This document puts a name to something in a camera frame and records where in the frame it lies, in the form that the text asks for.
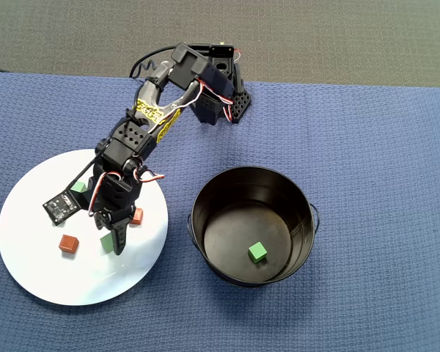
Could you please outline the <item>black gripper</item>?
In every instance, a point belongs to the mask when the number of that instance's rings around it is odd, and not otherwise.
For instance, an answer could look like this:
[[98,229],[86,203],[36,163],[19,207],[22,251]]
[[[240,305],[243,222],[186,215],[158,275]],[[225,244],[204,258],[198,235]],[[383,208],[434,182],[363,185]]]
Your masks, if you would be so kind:
[[103,172],[93,179],[89,216],[94,216],[98,230],[111,230],[113,252],[119,256],[125,248],[129,218],[133,217],[142,184],[133,176],[122,177],[117,172]]

